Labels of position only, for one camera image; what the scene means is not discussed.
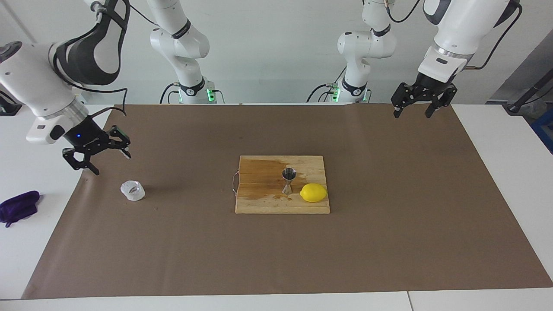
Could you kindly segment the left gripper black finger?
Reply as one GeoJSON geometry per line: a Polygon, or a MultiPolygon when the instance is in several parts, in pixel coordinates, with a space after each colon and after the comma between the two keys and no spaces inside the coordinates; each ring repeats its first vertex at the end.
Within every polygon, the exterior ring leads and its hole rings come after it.
{"type": "Polygon", "coordinates": [[[421,96],[422,85],[419,83],[413,83],[412,85],[405,82],[400,83],[391,97],[394,117],[399,118],[404,108],[421,101],[421,96]]]}
{"type": "Polygon", "coordinates": [[[450,106],[450,103],[454,99],[457,92],[457,87],[454,84],[451,84],[445,88],[445,91],[440,96],[432,94],[431,102],[425,111],[425,116],[427,118],[431,118],[436,110],[450,106]]]}

